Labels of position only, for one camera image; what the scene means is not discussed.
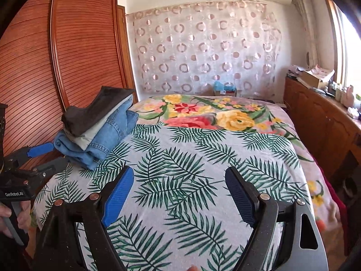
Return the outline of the person's left hand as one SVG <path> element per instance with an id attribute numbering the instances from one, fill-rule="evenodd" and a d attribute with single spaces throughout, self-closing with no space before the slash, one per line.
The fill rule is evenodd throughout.
<path id="1" fill-rule="evenodd" d="M 15 209 L 1 203 L 1 234 L 14 238 L 19 244 L 25 244 L 31 224 L 31 201 L 20 201 L 13 205 Z"/>

